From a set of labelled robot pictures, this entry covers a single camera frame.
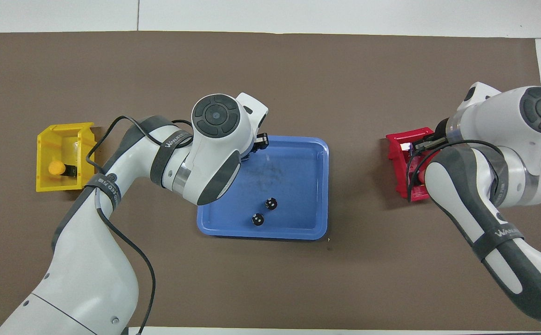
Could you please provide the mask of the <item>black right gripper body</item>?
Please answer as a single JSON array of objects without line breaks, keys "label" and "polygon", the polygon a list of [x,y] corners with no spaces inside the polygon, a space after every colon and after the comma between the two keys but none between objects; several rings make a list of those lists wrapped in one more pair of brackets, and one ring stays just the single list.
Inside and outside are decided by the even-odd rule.
[{"label": "black right gripper body", "polygon": [[433,150],[438,146],[447,143],[446,131],[435,131],[432,134],[425,135],[415,142],[415,153],[421,153],[426,150]]}]

